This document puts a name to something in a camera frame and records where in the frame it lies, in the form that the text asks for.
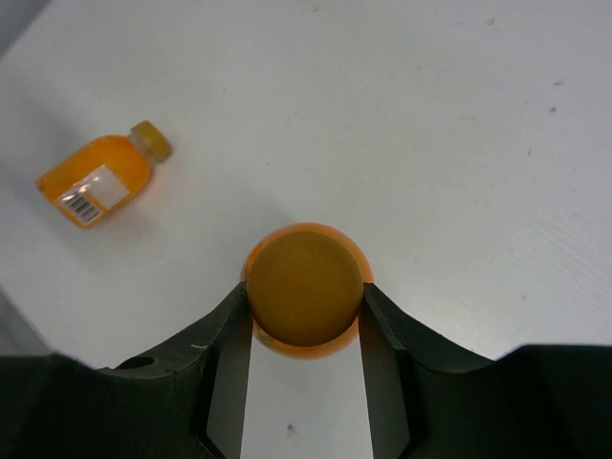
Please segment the orange bottle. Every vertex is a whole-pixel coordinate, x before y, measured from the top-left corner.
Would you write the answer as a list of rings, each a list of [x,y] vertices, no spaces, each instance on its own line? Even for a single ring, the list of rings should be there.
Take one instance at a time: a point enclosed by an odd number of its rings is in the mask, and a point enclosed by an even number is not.
[[[40,176],[38,191],[77,227],[87,230],[140,194],[154,165],[173,148],[150,121],[126,135],[91,140]]]
[[[355,339],[364,286],[374,275],[346,234],[303,222],[261,239],[245,260],[241,280],[257,340],[285,357],[313,360]]]

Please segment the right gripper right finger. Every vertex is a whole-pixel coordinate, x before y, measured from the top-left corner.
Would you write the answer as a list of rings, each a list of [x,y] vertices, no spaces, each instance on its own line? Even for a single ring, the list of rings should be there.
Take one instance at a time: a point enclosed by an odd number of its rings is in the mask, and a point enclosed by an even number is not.
[[[361,358],[377,458],[607,458],[611,350],[525,345],[490,360],[363,288]]]

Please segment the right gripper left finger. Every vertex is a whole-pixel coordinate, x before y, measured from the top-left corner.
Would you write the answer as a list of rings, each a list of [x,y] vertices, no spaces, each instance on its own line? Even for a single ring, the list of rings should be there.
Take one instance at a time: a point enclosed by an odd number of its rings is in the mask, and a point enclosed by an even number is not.
[[[237,284],[205,317],[114,368],[1,360],[5,458],[237,458],[252,318]]]

